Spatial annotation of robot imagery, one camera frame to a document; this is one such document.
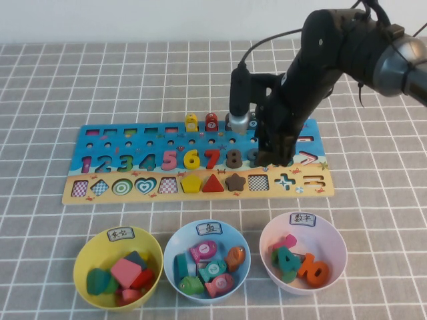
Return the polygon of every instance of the checkered square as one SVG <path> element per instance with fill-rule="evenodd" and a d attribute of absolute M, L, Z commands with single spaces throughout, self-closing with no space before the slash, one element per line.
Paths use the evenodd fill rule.
<path fill-rule="evenodd" d="M 97 196 L 102 195 L 104 192 L 108 190 L 109 186 L 105 183 L 104 180 L 99 180 L 96 184 L 91 187 L 93 193 Z"/>
<path fill-rule="evenodd" d="M 267 191 L 270 190 L 267 175 L 250 175 L 248 177 L 250 191 Z"/>
<path fill-rule="evenodd" d="M 160 181 L 159 193 L 178 193 L 176 178 L 163 178 Z"/>
<path fill-rule="evenodd" d="M 75 181 L 73 185 L 72 197 L 84 197 L 87 191 L 87 181 Z"/>

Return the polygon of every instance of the pink number 5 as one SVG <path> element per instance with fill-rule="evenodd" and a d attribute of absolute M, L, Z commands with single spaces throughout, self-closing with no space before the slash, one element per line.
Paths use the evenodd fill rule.
<path fill-rule="evenodd" d="M 176 161 L 176 151 L 165 151 L 163 154 L 163 163 L 161 169 L 164 171 L 174 170 L 178 165 Z"/>

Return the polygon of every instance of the printed starfish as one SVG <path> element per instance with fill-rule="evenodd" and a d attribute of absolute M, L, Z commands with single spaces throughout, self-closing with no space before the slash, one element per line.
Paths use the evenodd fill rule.
<path fill-rule="evenodd" d="M 326 161 L 325 161 L 325 162 L 321 162 L 319 167 L 321 167 L 321 168 L 322 168 L 322 171 L 323 171 L 324 169 L 329 170 L 329 164 L 328 164 Z"/>

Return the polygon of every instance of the wooden puzzle board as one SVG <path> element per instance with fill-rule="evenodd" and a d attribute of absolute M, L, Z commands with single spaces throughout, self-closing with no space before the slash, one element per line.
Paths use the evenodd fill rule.
<path fill-rule="evenodd" d="M 218 131 L 206 131 L 198 122 L 198 132 L 186 132 L 183 123 L 134 123 L 128 125 L 86 125 L 81 128 L 63 193 L 63 204 L 162 202 L 220 200 L 236 198 L 324 197 L 334 194 L 334 186 L 316 120 L 308 119 L 296 145 L 296 155 L 288 167 L 253 167 L 249 160 L 258 148 L 254 128 L 245 135 L 226 131 L 218 121 Z M 200 166 L 188 170 L 183 158 L 197 150 Z M 213 169 L 205 151 L 218 150 Z M 229 151 L 242 154 L 242 166 L 226 165 Z M 176 151 L 177 167 L 162 170 L 166 151 Z M 243 191 L 229 191 L 225 180 L 237 173 L 245 178 Z M 198 193 L 184 193 L 181 181 L 189 175 L 201 179 Z M 206 193 L 202 188 L 211 175 L 223 192 Z"/>

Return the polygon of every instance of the yellow bowl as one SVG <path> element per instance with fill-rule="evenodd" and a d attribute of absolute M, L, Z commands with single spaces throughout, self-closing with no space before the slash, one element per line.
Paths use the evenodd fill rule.
<path fill-rule="evenodd" d="M 153 287 L 139 300 L 117 307 L 114 294 L 90 295 L 86 289 L 87 273 L 93 268 L 109 270 L 120 258 L 132 251 L 148 257 L 147 266 L 156 276 Z M 153 235 L 137 227 L 116 227 L 92 238 L 77 256 L 74 284 L 81 297 L 94 307 L 111 311 L 131 311 L 141 307 L 153 295 L 163 271 L 163 251 Z"/>

